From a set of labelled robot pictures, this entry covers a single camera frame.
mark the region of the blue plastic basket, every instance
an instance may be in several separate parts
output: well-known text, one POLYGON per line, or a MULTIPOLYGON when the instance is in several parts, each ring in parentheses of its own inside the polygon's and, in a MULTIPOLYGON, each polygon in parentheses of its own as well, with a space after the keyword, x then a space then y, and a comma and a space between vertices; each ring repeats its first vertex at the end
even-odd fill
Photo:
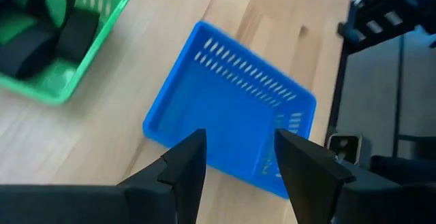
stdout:
POLYGON ((315 98, 206 22, 193 28, 153 103, 146 136, 173 147, 207 133, 207 163, 287 198, 274 154, 274 130, 309 136, 315 98))

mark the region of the gray floor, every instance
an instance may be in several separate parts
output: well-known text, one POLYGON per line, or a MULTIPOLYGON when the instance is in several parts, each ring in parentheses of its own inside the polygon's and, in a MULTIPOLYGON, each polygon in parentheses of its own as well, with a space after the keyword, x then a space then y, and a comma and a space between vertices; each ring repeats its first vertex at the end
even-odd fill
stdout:
MULTIPOLYGON (((434 40, 422 29, 405 36, 401 133, 436 136, 434 40)), ((399 38, 353 54, 347 64, 338 130, 362 133, 373 154, 392 154, 398 64, 399 38)), ((400 156, 410 151, 408 142, 400 143, 400 156)))

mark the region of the wooden table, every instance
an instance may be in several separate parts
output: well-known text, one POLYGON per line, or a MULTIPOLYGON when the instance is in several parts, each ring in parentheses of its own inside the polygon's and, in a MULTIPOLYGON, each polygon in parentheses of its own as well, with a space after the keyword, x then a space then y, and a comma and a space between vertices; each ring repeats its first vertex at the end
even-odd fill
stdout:
MULTIPOLYGON (((0 182, 114 185, 165 149, 142 121, 193 25, 206 19, 311 90, 324 141, 349 0, 131 0, 72 99, 0 89, 0 182)), ((288 201, 209 168, 198 223, 295 223, 288 201)))

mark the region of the wooden tabletop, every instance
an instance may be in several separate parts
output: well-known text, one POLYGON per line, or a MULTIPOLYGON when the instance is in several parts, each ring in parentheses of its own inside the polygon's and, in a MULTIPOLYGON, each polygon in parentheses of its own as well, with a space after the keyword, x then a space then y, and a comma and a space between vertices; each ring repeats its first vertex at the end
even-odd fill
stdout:
MULTIPOLYGON (((165 148, 142 121, 193 25, 222 28, 313 92, 323 143, 349 0, 131 0, 70 101, 0 89, 0 183, 114 185, 165 148)), ((198 223, 295 223, 288 201, 208 168, 198 223)))

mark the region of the green plastic basket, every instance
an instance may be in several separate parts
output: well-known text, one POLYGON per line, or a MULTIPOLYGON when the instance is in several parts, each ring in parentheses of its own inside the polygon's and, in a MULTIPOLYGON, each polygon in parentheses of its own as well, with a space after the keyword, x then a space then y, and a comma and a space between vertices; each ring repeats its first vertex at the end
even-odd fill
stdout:
MULTIPOLYGON (((26 0, 17 0, 23 4, 26 0)), ((56 58, 51 66, 38 76, 21 81, 0 74, 0 85, 27 97, 47 104, 61 104, 74 92, 85 71, 100 49, 106 36, 129 0, 76 0, 76 7, 100 12, 100 21, 95 39, 82 62, 56 58)), ((65 13, 65 0, 46 0, 54 21, 59 25, 65 13)), ((8 13, 7 19, 0 16, 0 43, 15 33, 32 25, 36 19, 24 14, 8 13)))

